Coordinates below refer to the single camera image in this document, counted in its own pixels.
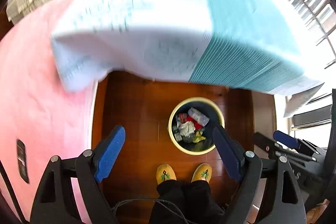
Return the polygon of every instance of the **teal panel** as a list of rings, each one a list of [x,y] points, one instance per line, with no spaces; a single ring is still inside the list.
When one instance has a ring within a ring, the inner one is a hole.
[[[270,91],[303,74],[301,56],[272,0],[208,0],[213,37],[189,81]]]

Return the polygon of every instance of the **black pants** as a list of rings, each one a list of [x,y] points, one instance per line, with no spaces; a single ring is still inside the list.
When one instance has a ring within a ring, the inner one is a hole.
[[[209,184],[203,180],[182,184],[176,180],[167,180],[157,186],[160,199],[173,202],[187,220],[198,224],[217,224],[224,215],[211,197]],[[163,202],[172,211],[180,215],[174,205]],[[149,224],[184,224],[184,220],[162,205],[155,203]]]

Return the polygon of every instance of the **bolt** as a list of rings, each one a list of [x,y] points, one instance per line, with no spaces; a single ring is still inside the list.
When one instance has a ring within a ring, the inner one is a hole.
[[[248,156],[249,158],[253,158],[254,157],[254,153],[252,151],[246,151],[246,156]]]
[[[56,161],[58,161],[58,156],[52,156],[51,158],[50,158],[50,161],[51,162],[56,162]]]
[[[280,156],[279,160],[283,163],[287,162],[287,158],[285,156]]]
[[[92,155],[92,150],[88,149],[83,152],[84,157],[90,157]]]

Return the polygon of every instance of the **yellow rim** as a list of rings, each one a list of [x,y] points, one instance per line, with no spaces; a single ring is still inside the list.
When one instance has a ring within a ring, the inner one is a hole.
[[[211,147],[209,147],[208,149],[206,150],[203,150],[203,151],[199,151],[199,152],[194,152],[194,151],[189,151],[189,150],[186,150],[185,148],[183,148],[182,146],[179,145],[179,143],[175,140],[175,137],[174,137],[174,134],[173,134],[173,131],[171,129],[171,125],[172,125],[172,122],[173,122],[173,118],[175,116],[175,113],[176,111],[181,107],[183,106],[184,104],[187,104],[187,103],[190,103],[190,102],[203,102],[203,103],[206,103],[210,106],[212,106],[214,108],[214,110],[216,111],[217,115],[218,115],[218,118],[219,118],[219,122],[221,124],[221,126],[225,126],[225,122],[224,122],[224,116],[223,116],[223,113],[221,112],[220,108],[218,107],[218,105],[216,105],[213,101],[207,99],[207,98],[203,98],[203,97],[192,97],[192,98],[188,98],[188,99],[185,99],[184,101],[182,101],[181,103],[179,103],[175,108],[174,110],[171,112],[170,114],[170,117],[169,117],[169,121],[168,121],[168,132],[169,132],[169,136],[170,136],[170,139],[171,141],[173,142],[173,144],[182,152],[186,153],[186,154],[189,154],[189,155],[203,155],[203,154],[206,154],[208,152],[210,152],[212,149],[215,148],[215,145],[213,144]]]

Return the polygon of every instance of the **window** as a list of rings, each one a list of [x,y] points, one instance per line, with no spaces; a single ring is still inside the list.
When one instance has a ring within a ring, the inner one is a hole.
[[[311,101],[295,113],[291,135],[327,148],[331,119],[326,109],[330,109],[332,104],[331,89],[336,88],[336,13],[329,0],[288,1],[309,30],[316,46],[317,57],[325,62],[325,70],[331,76],[331,81],[325,83]]]

